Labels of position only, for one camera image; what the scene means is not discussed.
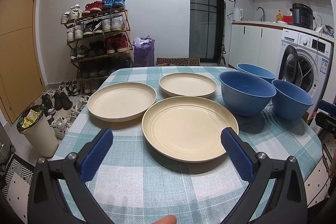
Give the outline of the person's left hand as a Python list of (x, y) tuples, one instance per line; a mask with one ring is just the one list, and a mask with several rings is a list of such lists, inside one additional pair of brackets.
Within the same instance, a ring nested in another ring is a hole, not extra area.
[(153, 224), (176, 224), (177, 218), (175, 215), (166, 215), (161, 219), (155, 221)]

